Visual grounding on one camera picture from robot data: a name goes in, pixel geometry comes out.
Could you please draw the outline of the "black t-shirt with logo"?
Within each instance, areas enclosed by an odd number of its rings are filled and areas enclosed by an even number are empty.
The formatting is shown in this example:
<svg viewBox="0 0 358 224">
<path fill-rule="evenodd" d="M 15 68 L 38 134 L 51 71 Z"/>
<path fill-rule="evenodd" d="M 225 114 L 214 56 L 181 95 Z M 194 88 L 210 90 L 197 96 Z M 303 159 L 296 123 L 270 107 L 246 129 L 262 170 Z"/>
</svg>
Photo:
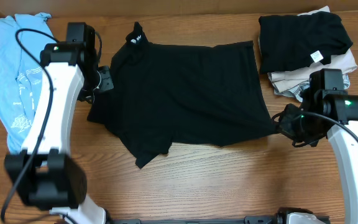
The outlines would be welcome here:
<svg viewBox="0 0 358 224">
<path fill-rule="evenodd" d="M 112 88 L 96 95 L 88 120 L 117 136 L 137 167 L 175 142 L 223 147 L 275 132 L 251 41 L 161 45 L 135 23 L 110 76 Z"/>
</svg>

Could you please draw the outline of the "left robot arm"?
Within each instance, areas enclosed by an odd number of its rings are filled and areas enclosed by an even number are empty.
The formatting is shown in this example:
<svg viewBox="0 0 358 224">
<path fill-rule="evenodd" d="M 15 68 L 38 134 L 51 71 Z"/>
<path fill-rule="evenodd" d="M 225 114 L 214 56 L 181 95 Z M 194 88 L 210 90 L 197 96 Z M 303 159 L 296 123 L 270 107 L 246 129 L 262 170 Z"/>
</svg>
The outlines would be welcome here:
<svg viewBox="0 0 358 224">
<path fill-rule="evenodd" d="M 94 103 L 112 90 L 109 67 L 100 67 L 100 35 L 84 22 L 70 22 L 64 41 L 47 44 L 36 61 L 43 70 L 42 90 L 33 125 L 19 154 L 8 154 L 5 170 L 12 181 L 1 209 L 14 194 L 26 206 L 61 216 L 67 223 L 112 223 L 109 212 L 87 194 L 87 179 L 70 155 L 70 133 L 77 101 Z"/>
</svg>

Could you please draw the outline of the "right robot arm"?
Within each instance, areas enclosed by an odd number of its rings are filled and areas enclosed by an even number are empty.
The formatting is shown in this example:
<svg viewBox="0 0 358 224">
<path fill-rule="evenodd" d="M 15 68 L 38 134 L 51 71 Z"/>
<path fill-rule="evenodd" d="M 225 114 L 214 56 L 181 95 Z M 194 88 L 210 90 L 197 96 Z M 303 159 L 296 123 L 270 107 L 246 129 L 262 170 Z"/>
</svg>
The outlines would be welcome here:
<svg viewBox="0 0 358 224">
<path fill-rule="evenodd" d="M 358 95 L 344 89 L 342 72 L 324 68 L 310 75 L 300 106 L 286 105 L 272 117 L 278 133 L 293 147 L 327 138 L 337 160 L 344 196 L 345 222 L 358 223 Z"/>
</svg>

